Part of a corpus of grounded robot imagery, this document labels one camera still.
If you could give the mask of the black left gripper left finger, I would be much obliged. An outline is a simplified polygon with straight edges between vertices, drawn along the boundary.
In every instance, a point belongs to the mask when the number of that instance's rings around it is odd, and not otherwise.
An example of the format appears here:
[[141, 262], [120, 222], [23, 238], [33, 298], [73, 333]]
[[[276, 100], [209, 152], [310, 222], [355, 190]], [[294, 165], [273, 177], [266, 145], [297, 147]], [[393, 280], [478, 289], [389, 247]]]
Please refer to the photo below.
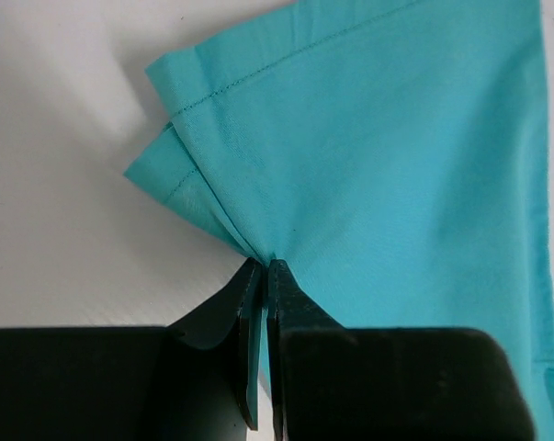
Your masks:
[[0, 440], [243, 440], [262, 267], [167, 326], [0, 328]]

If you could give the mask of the teal trousers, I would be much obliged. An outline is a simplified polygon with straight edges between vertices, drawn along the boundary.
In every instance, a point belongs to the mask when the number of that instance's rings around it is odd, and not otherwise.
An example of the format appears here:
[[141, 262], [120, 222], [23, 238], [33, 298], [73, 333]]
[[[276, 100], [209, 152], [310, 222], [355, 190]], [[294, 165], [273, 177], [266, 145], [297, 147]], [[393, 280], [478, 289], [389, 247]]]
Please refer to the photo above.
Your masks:
[[146, 73], [131, 182], [344, 325], [490, 334], [554, 440], [539, 2], [300, 1]]

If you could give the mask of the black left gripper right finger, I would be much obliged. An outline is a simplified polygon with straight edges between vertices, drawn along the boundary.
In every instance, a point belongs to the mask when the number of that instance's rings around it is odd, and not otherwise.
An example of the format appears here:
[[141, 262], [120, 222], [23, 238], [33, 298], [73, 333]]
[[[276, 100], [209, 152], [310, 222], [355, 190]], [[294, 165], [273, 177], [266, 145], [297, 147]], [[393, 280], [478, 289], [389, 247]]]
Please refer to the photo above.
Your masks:
[[288, 265], [266, 273], [278, 440], [532, 440], [508, 359], [470, 328], [346, 328]]

